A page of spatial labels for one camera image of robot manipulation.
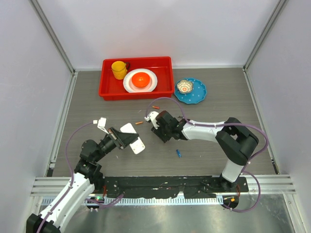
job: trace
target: red tray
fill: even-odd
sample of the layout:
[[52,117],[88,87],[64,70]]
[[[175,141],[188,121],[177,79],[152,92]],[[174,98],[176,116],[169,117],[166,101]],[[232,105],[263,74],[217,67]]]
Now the red tray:
[[[111,65],[115,61],[130,63],[133,69],[145,68],[156,74],[157,86],[152,92],[128,93],[123,87],[123,80],[113,76]],[[174,79],[170,57],[141,57],[106,59],[103,61],[102,77],[99,85],[99,96],[104,100],[139,100],[171,97],[174,93]]]

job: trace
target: blue plate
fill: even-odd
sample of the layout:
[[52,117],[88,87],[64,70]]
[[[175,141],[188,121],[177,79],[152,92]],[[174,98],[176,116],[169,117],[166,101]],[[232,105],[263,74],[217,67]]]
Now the blue plate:
[[188,80],[193,83],[193,90],[187,94],[180,93],[179,90],[177,89],[177,84],[181,80],[178,81],[175,84],[175,92],[174,92],[177,99],[186,104],[196,104],[204,100],[207,95],[207,88],[204,85],[204,83],[195,78],[185,78],[185,80]]

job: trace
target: orange bowl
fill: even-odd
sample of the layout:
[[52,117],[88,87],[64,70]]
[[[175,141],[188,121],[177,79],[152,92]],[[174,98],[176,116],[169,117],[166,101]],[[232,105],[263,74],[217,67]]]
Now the orange bowl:
[[138,72],[133,75],[132,83],[136,87],[146,87],[150,83],[150,76],[145,72]]

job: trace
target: small bowl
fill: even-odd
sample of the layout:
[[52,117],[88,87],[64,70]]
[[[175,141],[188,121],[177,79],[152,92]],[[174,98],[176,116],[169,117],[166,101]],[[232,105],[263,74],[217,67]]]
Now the small bowl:
[[183,79],[177,83],[177,89],[182,94],[190,93],[193,90],[193,83]]

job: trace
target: silver metal floor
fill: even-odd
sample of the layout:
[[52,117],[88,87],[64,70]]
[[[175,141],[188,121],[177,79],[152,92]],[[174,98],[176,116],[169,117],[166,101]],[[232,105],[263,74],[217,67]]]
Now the silver metal floor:
[[[65,129],[55,164],[53,176],[69,176],[64,150],[72,132],[81,125],[100,117],[107,117],[107,127],[119,129],[124,124],[144,120],[145,109],[151,100],[104,101],[98,96],[100,72],[79,72],[73,92]],[[188,118],[196,121],[219,122],[236,117],[243,123],[259,127],[259,121],[241,68],[175,69],[175,81],[186,77],[200,79],[208,90],[206,99],[195,105],[182,104]],[[172,101],[156,103],[160,110],[172,116],[181,115]],[[166,144],[153,134],[151,124],[134,125],[146,149],[135,155],[130,148],[114,150],[100,164],[106,176],[165,176],[165,175],[217,175],[225,167],[227,157],[219,145],[207,141],[171,141]],[[81,144],[87,139],[97,142],[104,133],[95,125],[78,132],[69,145],[68,155],[73,167],[79,161]],[[264,139],[260,139],[260,149]],[[178,158],[179,149],[182,158]],[[254,174],[274,174],[270,156],[266,151],[247,168]]]
[[[243,195],[239,209],[256,195]],[[65,233],[294,233],[283,195],[263,195],[247,213],[220,205],[112,207],[90,212],[80,207]]]

